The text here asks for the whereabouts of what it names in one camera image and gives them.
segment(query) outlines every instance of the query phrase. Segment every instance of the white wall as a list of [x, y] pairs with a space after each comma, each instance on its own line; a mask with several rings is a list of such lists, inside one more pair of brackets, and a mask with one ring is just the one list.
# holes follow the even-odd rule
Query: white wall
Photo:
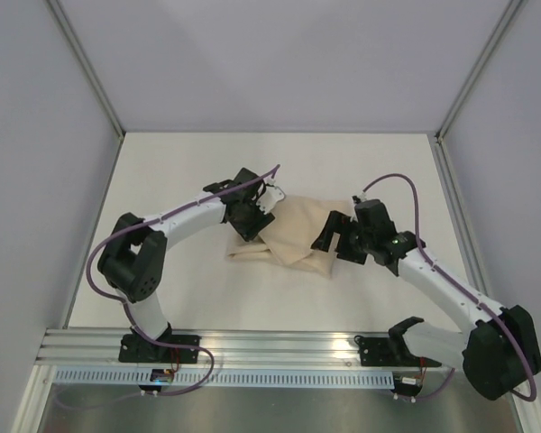
[[508, 0], [61, 0], [128, 131], [436, 131]]
[[41, 0], [0, 0], [0, 432], [76, 282], [116, 153]]
[[541, 347], [541, 0], [527, 3], [446, 145], [493, 290], [531, 312]]

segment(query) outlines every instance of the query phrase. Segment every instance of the metal frame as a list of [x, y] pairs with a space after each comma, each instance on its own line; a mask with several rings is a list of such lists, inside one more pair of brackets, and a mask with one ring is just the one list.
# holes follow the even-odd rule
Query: metal frame
[[[517, 19], [526, 2], [527, 0], [509, 0], [505, 11], [481, 51], [481, 55], [475, 61], [438, 132], [434, 137], [429, 135], [429, 142], [436, 159], [436, 167], [443, 185], [451, 218], [453, 219], [468, 278], [478, 290], [487, 294], [490, 292], [489, 280], [453, 173], [445, 136], [475, 88], [489, 60], [500, 46], [504, 36]], [[44, 3], [67, 40], [71, 52], [122, 144], [125, 131], [120, 125], [118, 116], [83, 50], [69, 18], [60, 4], [60, 0], [44, 0]], [[103, 197], [101, 197], [100, 211], [104, 205], [111, 179], [112, 174]], [[93, 235], [97, 220], [98, 218], [93, 225]], [[78, 272], [81, 272], [83, 268], [84, 262], [81, 263]], [[64, 327], [68, 325], [69, 315], [77, 292], [78, 285], [66, 308]], [[283, 373], [299, 371], [301, 368], [304, 368], [305, 371], [330, 373], [365, 371], [365, 368], [360, 366], [356, 347], [352, 346], [355, 333], [193, 332], [203, 336], [202, 344], [214, 349], [215, 357], [217, 360], [222, 359], [225, 369], [234, 368], [242, 371], [246, 369], [259, 371], [272, 369]], [[12, 431], [16, 433], [31, 432], [36, 431], [39, 427], [50, 387], [56, 380], [57, 365], [73, 365], [77, 368], [110, 366], [118, 369], [132, 369], [131, 364], [119, 364], [117, 362], [120, 337], [125, 333], [127, 333], [126, 329], [107, 328], [74, 328], [47, 331]], [[135, 367], [144, 368], [149, 367], [149, 365], [136, 365]], [[366, 371], [375, 373], [384, 370], [389, 371], [390, 369], [366, 369]], [[414, 369], [392, 370], [408, 373]], [[523, 431], [541, 432], [541, 406], [538, 402], [525, 403], [511, 398], [509, 398], [509, 401], [511, 406], [515, 408], [518, 426], [522, 427]]]
[[76, 302], [76, 297], [78, 295], [78, 288], [80, 286], [80, 280], [82, 278], [82, 274], [84, 273], [84, 270], [87, 265], [88, 253], [90, 252], [90, 249], [92, 248], [92, 243], [94, 242], [94, 236], [96, 233], [96, 227], [98, 226], [98, 221], [100, 220], [100, 216], [102, 215], [102, 209], [106, 202], [106, 196], [108, 195], [108, 190], [110, 189], [110, 184], [115, 174], [116, 164], [118, 163], [118, 158], [120, 157], [120, 151], [123, 148], [124, 138], [119, 138], [118, 140], [119, 140], [119, 143], [118, 143], [118, 146], [116, 146], [115, 161], [113, 162], [112, 169], [110, 170], [110, 174], [108, 175], [108, 181], [106, 182], [104, 191], [100, 198], [100, 206], [98, 207], [98, 210], [96, 212], [96, 218], [92, 221], [92, 224], [90, 226], [90, 237], [88, 239], [88, 242], [84, 246], [84, 251], [82, 251], [80, 255], [80, 257], [82, 257], [82, 260], [80, 261], [79, 265], [74, 270], [73, 280], [76, 282], [76, 284], [72, 288], [72, 293], [69, 296], [67, 304], [62, 310], [62, 314], [60, 316], [61, 320], [60, 320], [59, 326], [62, 328], [66, 328], [69, 325], [72, 309], [74, 308], [74, 303]]
[[499, 48], [503, 38], [509, 31], [511, 25], [517, 19], [519, 13], [521, 12], [523, 6], [527, 3], [527, 0], [509, 0], [503, 15], [499, 19], [499, 22], [495, 26], [495, 29], [491, 33], [491, 36], [487, 40], [487, 43], [483, 47], [479, 58], [475, 61], [471, 68], [471, 72], [467, 76], [467, 79], [464, 81], [461, 90], [457, 94], [453, 104], [449, 108], [445, 120], [441, 123], [439, 131], [437, 132], [437, 137], [439, 142], [446, 136], [447, 132], [451, 128], [451, 125], [454, 123], [455, 119], [461, 112], [465, 102], [469, 98], [469, 95], [475, 88], [475, 85], [479, 81], [482, 73], [485, 70], [485, 67], [491, 60], [491, 57], [495, 51]]
[[116, 112], [113, 109], [112, 104], [110, 103], [110, 99], [108, 98], [108, 95], [106, 94], [104, 88], [102, 87], [102, 84], [100, 83], [100, 79], [96, 75], [96, 72], [94, 71], [94, 68], [90, 63], [90, 60], [88, 59], [84, 49], [82, 48], [80, 40], [78, 39], [76, 32], [72, 28], [72, 24], [70, 23], [70, 20], [66, 15], [66, 12], [64, 11], [64, 8], [60, 4], [59, 0], [44, 0], [44, 3], [46, 4], [46, 7], [48, 7], [52, 18], [58, 25], [60, 31], [62, 32], [62, 35], [64, 36], [64, 39], [68, 43], [70, 51], [72, 52], [72, 55], [82, 69], [84, 77], [92, 88], [92, 91], [94, 92], [96, 99], [100, 104], [100, 107], [105, 112], [105, 115], [108, 118], [110, 124], [113, 126], [115, 133], [118, 136], [118, 139], [122, 142], [126, 132], [120, 125], [120, 120], [118, 120], [118, 116], [116, 115]]

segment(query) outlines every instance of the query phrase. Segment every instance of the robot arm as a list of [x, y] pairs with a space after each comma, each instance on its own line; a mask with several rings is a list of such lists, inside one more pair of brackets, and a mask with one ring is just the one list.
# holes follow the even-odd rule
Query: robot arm
[[118, 219], [113, 233], [145, 221], [160, 220], [158, 224], [134, 230], [110, 242], [97, 266], [106, 281], [126, 298], [136, 324], [147, 336], [160, 340], [170, 333], [170, 325], [156, 294], [164, 257], [170, 248], [204, 228], [227, 222], [248, 242], [274, 220], [271, 211], [285, 198], [274, 180], [261, 180], [201, 203], [202, 198], [255, 179], [256, 174], [242, 169], [234, 180], [205, 187], [176, 215], [168, 217], [173, 213], [171, 209], [143, 218], [129, 213]]
[[524, 382], [527, 373], [492, 312], [517, 340], [531, 372], [541, 371], [535, 327], [523, 308], [505, 309], [455, 277], [423, 241], [417, 243], [414, 234], [397, 232], [379, 200], [354, 201], [355, 215], [332, 212], [312, 248], [328, 251], [333, 233], [338, 233], [337, 258], [365, 264], [367, 255], [372, 255], [377, 264], [425, 293], [461, 330], [447, 331], [422, 318], [408, 318], [389, 331], [389, 347], [397, 358], [425, 357], [462, 369], [478, 393], [496, 400]]

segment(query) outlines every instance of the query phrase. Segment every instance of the white cable tray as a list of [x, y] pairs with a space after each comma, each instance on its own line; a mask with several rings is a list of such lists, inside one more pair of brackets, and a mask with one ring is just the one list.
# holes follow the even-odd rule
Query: white cable tray
[[[198, 382], [204, 373], [179, 371], [172, 385], [187, 386]], [[170, 385], [165, 379], [152, 380], [152, 369], [141, 367], [70, 366], [58, 367], [54, 383], [109, 385]], [[392, 372], [378, 371], [306, 371], [239, 370], [214, 372], [207, 386], [257, 388], [380, 389], [394, 387]]]

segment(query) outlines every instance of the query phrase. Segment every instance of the purple cable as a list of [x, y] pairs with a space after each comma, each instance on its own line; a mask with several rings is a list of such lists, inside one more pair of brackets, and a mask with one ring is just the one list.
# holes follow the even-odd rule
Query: purple cable
[[[208, 380], [208, 378], [210, 377], [210, 375], [212, 374], [212, 372], [213, 372], [213, 370], [215, 368], [215, 357], [213, 356], [213, 354], [208, 349], [206, 349], [204, 347], [201, 347], [199, 345], [173, 345], [173, 344], [169, 344], [169, 343], [162, 343], [160, 341], [156, 341], [152, 337], [145, 334], [138, 327], [136, 322], [134, 321], [134, 317], [133, 317], [130, 309], [128, 308], [128, 302], [126, 301], [125, 298], [123, 298], [121, 296], [117, 296], [117, 295], [111, 295], [110, 293], [106, 293], [105, 291], [101, 290], [98, 286], [96, 286], [96, 283], [94, 282], [94, 279], [92, 278], [92, 265], [94, 263], [94, 259], [96, 258], [96, 255], [98, 254], [98, 252], [100, 250], [102, 250], [110, 242], [114, 241], [116, 238], [118, 238], [120, 236], [126, 235], [127, 233], [133, 232], [133, 231], [138, 230], [138, 229], [143, 228], [143, 227], [148, 227], [148, 226], [152, 226], [154, 224], [157, 224], [160, 221], [164, 221], [165, 219], [168, 219], [170, 217], [174, 217], [175, 215], [179, 214], [180, 212], [184, 212], [185, 210], [188, 210], [188, 209], [190, 209], [190, 208], [192, 208], [194, 206], [199, 206], [199, 205], [201, 205], [203, 203], [206, 203], [207, 201], [210, 201], [210, 200], [212, 200], [214, 198], [219, 198], [219, 197], [225, 196], [227, 194], [232, 194], [233, 192], [238, 191], [240, 189], [250, 187], [251, 185], [253, 185], [253, 184], [257, 183], [257, 182], [260, 182], [261, 180], [265, 180], [269, 176], [271, 176], [274, 179], [274, 177], [277, 174], [277, 171], [279, 170], [279, 168], [280, 168], [280, 164], [278, 164], [274, 169], [272, 169], [268, 173], [265, 173], [265, 174], [263, 174], [262, 176], [259, 176], [256, 179], [249, 180], [248, 182], [244, 182], [244, 183], [242, 183], [240, 185], [237, 185], [236, 187], [223, 189], [222, 191], [217, 192], [216, 194], [212, 194], [210, 196], [201, 198], [198, 201], [193, 201], [193, 202], [187, 203], [186, 205], [183, 205], [181, 207], [177, 207], [176, 209], [171, 210], [170, 212], [167, 212], [166, 214], [164, 214], [160, 218], [155, 218], [155, 219], [152, 219], [152, 220], [149, 220], [149, 221], [143, 221], [140, 224], [137, 224], [135, 226], [129, 226], [129, 227], [124, 228], [123, 230], [119, 230], [118, 232], [111, 234], [104, 241], [102, 241], [100, 244], [98, 244], [92, 250], [92, 253], [90, 253], [90, 255], [88, 256], [87, 264], [86, 264], [86, 275], [87, 275], [88, 285], [92, 288], [93, 291], [95, 291], [100, 296], [103, 296], [105, 298], [112, 299], [112, 300], [117, 300], [121, 304], [123, 304], [124, 313], [128, 317], [128, 320], [132, 324], [132, 326], [133, 326], [133, 328], [134, 328], [134, 330], [136, 331], [137, 334], [139, 334], [142, 338], [144, 338], [146, 341], [148, 341], [149, 343], [151, 343], [153, 345], [159, 345], [161, 347], [167, 347], [167, 348], [170, 348], [170, 349], [198, 350], [199, 352], [205, 352], [208, 355], [208, 357], [210, 358], [210, 368], [208, 369], [208, 372], [205, 374], [205, 376], [200, 381], [194, 383], [193, 385], [188, 386], [187, 388], [183, 388], [182, 390], [177, 390], [177, 391], [172, 391], [172, 392], [160, 392], [157, 395], [164, 396], [164, 397], [173, 396], [173, 395], [181, 395], [181, 394], [186, 394], [187, 392], [192, 392], [192, 391], [200, 388], [200, 386], [204, 382], [206, 382]], [[116, 400], [109, 401], [107, 404], [111, 404], [111, 403], [114, 403], [114, 402], [117, 402], [117, 401], [126, 400], [126, 399], [129, 399], [129, 398], [135, 397], [137, 395], [140, 395], [140, 393], [128, 394], [128, 395], [120, 397], [120, 398], [118, 398]], [[103, 403], [103, 404], [99, 404], [99, 405], [96, 405], [96, 406], [89, 406], [89, 407], [85, 407], [85, 408], [72, 408], [72, 407], [62, 403], [60, 400], [58, 400], [57, 397], [55, 397], [55, 401], [62, 408], [67, 409], [67, 410], [96, 409], [96, 408], [102, 407], [102, 406], [104, 406], [106, 404], [106, 403]]]
[[[385, 176], [381, 176], [378, 179], [371, 182], [369, 185], [365, 187], [365, 189], [362, 190], [362, 192], [367, 192], [371, 187], [376, 185], [382, 180], [388, 179], [388, 178], [401, 178], [405, 180], [408, 185], [411, 187], [411, 191], [413, 192], [413, 203], [415, 205], [415, 238], [417, 240], [417, 249], [420, 251], [421, 255], [425, 259], [425, 261], [432, 265], [435, 271], [437, 271], [443, 278], [445, 278], [450, 284], [453, 285], [457, 290], [459, 290], [465, 297], [470, 299], [472, 302], [475, 303], [477, 307], [480, 309], [483, 309], [490, 318], [493, 319], [493, 321], [497, 324], [497, 326], [500, 327], [501, 331], [503, 331], [503, 334], [507, 337], [511, 345], [513, 346], [513, 349], [517, 353], [517, 356], [519, 358], [519, 361], [521, 362], [523, 368], [525, 369], [525, 374], [527, 375], [527, 381], [529, 382], [529, 388], [531, 389], [530, 395], [523, 395], [520, 392], [517, 392], [515, 390], [511, 390], [511, 393], [517, 397], [519, 397], [521, 400], [524, 401], [535, 401], [537, 398], [537, 388], [535, 384], [535, 378], [533, 377], [533, 372], [531, 371], [531, 367], [529, 367], [529, 362], [527, 358], [525, 357], [525, 354], [523, 354], [523, 351], [521, 350], [521, 347], [519, 346], [519, 343], [517, 339], [511, 334], [511, 331], [509, 331], [509, 328], [503, 323], [503, 321], [499, 318], [499, 316], [490, 309], [487, 305], [482, 303], [479, 299], [477, 299], [476, 296], [474, 296], [472, 293], [470, 293], [463, 285], [461, 285], [459, 282], [457, 282], [451, 275], [449, 275], [448, 272], [437, 266], [431, 257], [428, 256], [428, 254], [425, 252], [425, 249], [423, 248], [423, 244], [421, 243], [421, 237], [420, 237], [420, 231], [419, 231], [419, 204], [418, 204], [418, 194], [417, 194], [417, 188], [415, 187], [415, 183], [413, 180], [411, 180], [408, 176], [405, 176], [404, 174], [400, 173], [391, 173], [386, 174]], [[421, 397], [418, 400], [422, 399], [429, 399], [435, 395], [437, 395], [440, 391], [442, 391], [446, 385], [451, 381], [453, 378], [454, 369], [449, 373], [447, 378], [445, 379], [445, 382], [434, 392], [428, 394], [425, 397]]]

